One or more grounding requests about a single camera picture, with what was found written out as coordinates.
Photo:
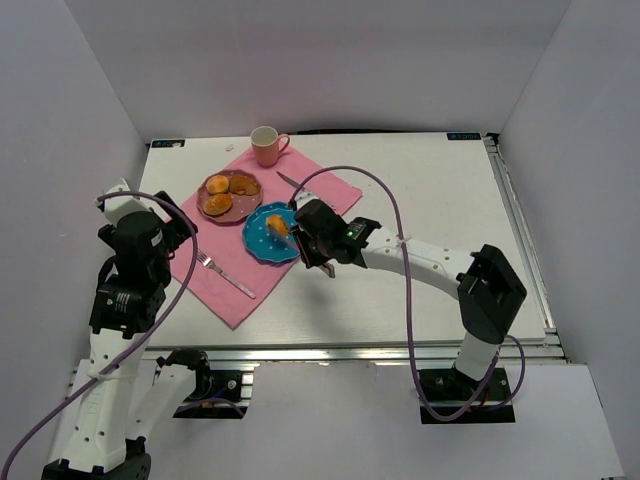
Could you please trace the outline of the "metal tongs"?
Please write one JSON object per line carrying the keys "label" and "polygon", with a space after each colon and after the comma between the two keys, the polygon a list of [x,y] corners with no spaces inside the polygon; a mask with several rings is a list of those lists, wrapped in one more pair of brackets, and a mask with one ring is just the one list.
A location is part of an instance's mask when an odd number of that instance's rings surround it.
{"label": "metal tongs", "polygon": [[[269,230],[269,233],[272,236],[274,236],[277,240],[283,242],[288,247],[294,250],[298,250],[297,244],[289,240],[287,236],[283,236],[273,225],[269,225],[268,230]],[[334,266],[329,263],[324,263],[320,265],[319,269],[331,279],[334,279],[336,277]]]}

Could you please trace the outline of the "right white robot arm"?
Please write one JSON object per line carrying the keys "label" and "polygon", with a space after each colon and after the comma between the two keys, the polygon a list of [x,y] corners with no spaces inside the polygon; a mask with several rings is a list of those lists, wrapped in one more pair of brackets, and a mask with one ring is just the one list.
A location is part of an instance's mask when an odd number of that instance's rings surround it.
{"label": "right white robot arm", "polygon": [[397,273],[456,300],[465,336],[453,369],[465,380],[482,380],[527,296],[499,248],[485,244],[467,253],[402,239],[375,220],[347,223],[315,197],[291,205],[292,235],[306,267],[326,269],[334,260]]}

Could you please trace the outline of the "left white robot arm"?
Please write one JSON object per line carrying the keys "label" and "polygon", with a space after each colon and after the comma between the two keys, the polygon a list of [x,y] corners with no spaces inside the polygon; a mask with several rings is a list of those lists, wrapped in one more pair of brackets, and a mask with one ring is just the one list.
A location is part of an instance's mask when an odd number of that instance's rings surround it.
{"label": "left white robot arm", "polygon": [[164,191],[115,188],[98,201],[108,219],[98,231],[113,255],[98,275],[90,315],[88,385],[69,443],[43,469],[45,479],[138,479],[150,469],[141,440],[127,438],[139,362],[171,282],[170,261],[197,226]]}

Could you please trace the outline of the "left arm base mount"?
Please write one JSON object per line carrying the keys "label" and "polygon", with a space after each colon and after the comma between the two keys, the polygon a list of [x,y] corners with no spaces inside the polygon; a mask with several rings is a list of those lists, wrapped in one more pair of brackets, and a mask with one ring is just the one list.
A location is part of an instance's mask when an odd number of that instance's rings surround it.
{"label": "left arm base mount", "polygon": [[176,349],[156,359],[158,376],[150,390],[151,407],[159,419],[242,419],[240,370],[215,370],[207,354]]}

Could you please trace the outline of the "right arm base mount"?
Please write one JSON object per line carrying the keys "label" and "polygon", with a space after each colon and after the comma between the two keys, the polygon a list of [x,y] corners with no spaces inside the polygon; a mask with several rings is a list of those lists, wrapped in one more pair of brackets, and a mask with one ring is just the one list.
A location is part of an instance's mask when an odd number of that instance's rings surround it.
{"label": "right arm base mount", "polygon": [[[441,416],[453,415],[473,395],[476,385],[454,379],[448,369],[418,371],[420,385],[431,408]],[[497,368],[473,404],[453,424],[513,424],[516,416],[510,398],[512,389],[506,370]]]}

